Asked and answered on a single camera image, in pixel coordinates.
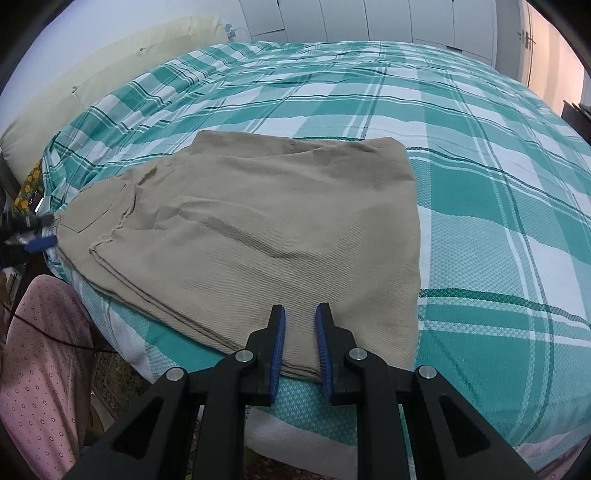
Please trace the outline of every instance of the plaid blanket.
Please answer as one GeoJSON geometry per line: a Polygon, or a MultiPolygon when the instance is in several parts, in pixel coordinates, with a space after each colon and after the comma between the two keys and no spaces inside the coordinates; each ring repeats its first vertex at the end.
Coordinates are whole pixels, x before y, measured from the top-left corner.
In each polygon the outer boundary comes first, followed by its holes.
{"type": "MultiPolygon", "coordinates": [[[[416,364],[440,370],[535,468],[591,433],[591,148],[535,94],[433,47],[214,46],[138,77],[63,128],[44,153],[42,211],[176,152],[200,129],[401,141],[421,221],[416,364]]],[[[48,260],[146,378],[220,358],[48,260]]],[[[251,411],[246,438],[303,468],[354,472],[345,458],[354,410],[328,408],[315,384],[282,378],[273,408],[251,411]]]]}

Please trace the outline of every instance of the teal plaid bedspread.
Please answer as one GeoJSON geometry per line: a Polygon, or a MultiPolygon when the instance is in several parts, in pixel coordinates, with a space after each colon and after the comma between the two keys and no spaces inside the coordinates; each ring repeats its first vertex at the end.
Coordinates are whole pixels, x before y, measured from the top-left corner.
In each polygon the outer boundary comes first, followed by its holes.
{"type": "MultiPolygon", "coordinates": [[[[421,222],[416,364],[439,369],[534,467],[591,433],[591,148],[535,94],[432,47],[210,47],[129,82],[63,128],[43,157],[43,209],[176,152],[201,129],[401,141],[421,222]]],[[[220,358],[94,292],[54,254],[49,261],[146,377],[220,358]]],[[[356,442],[353,410],[329,409],[318,385],[282,378],[270,413],[356,442]]]]}

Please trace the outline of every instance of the person's leg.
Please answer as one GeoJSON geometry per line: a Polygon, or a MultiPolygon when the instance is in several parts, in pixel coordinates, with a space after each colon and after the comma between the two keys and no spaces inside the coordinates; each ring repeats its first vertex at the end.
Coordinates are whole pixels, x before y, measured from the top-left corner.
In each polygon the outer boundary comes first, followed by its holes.
{"type": "MultiPolygon", "coordinates": [[[[92,347],[92,321],[72,287],[33,280],[16,314],[54,338],[92,347]]],[[[0,420],[40,479],[61,479],[80,456],[94,353],[63,345],[16,316],[0,376],[0,420]]]]}

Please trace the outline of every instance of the folded fabric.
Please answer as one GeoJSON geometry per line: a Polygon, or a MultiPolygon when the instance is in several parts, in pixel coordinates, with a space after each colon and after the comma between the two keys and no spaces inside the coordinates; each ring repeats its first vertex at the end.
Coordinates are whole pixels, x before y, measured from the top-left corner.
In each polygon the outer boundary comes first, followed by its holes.
{"type": "Polygon", "coordinates": [[[282,372],[317,380],[314,311],[328,301],[360,346],[413,365],[416,183],[392,138],[201,131],[84,188],[57,236],[95,288],[223,352],[243,348],[281,303],[282,372]]]}

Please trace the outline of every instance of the cream pillow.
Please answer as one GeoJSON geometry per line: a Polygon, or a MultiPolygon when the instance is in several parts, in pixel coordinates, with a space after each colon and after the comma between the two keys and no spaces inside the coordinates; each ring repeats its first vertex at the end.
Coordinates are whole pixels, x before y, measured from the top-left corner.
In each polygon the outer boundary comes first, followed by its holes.
{"type": "Polygon", "coordinates": [[[86,57],[36,95],[0,138],[22,184],[49,140],[90,105],[153,67],[228,41],[217,15],[198,14],[136,33],[86,57]]]}

